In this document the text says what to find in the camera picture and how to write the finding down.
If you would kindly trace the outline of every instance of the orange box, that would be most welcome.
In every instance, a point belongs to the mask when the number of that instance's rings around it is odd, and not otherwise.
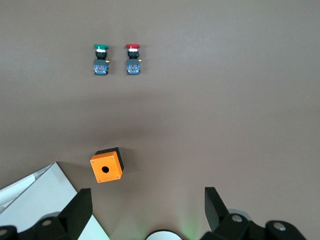
[[[119,180],[125,168],[117,147],[97,151],[90,163],[98,183]]]

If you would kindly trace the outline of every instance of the screw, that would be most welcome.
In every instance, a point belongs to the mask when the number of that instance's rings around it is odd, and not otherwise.
[[[232,216],[232,220],[237,222],[237,223],[241,223],[242,222],[242,218],[239,215],[233,215]]]
[[[43,223],[42,223],[42,226],[45,227],[45,226],[48,226],[52,223],[51,220],[45,220]]]
[[[7,229],[1,229],[0,230],[0,236],[3,236],[5,234],[7,234],[8,230]]]
[[[274,222],[273,223],[273,226],[278,229],[279,231],[285,231],[286,230],[286,227],[285,225],[283,225],[282,223],[280,222]]]

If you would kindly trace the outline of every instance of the brown surface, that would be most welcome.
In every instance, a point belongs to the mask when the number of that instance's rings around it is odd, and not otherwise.
[[[317,0],[0,3],[0,187],[59,162],[112,240],[209,230],[204,188],[320,236]],[[125,72],[139,43],[141,74]],[[93,74],[94,44],[110,75]],[[120,147],[121,180],[89,160]]]

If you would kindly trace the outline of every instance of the hole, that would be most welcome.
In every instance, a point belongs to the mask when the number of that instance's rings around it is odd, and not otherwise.
[[[52,221],[51,220],[45,220],[43,223],[42,223],[42,226],[48,226],[48,225],[50,225],[52,223]]]
[[[7,229],[1,229],[0,230],[0,236],[3,236],[5,234],[7,234],[8,230]]]
[[[102,167],[102,172],[104,172],[105,174],[107,174],[109,172],[109,168],[107,166],[103,166]]]

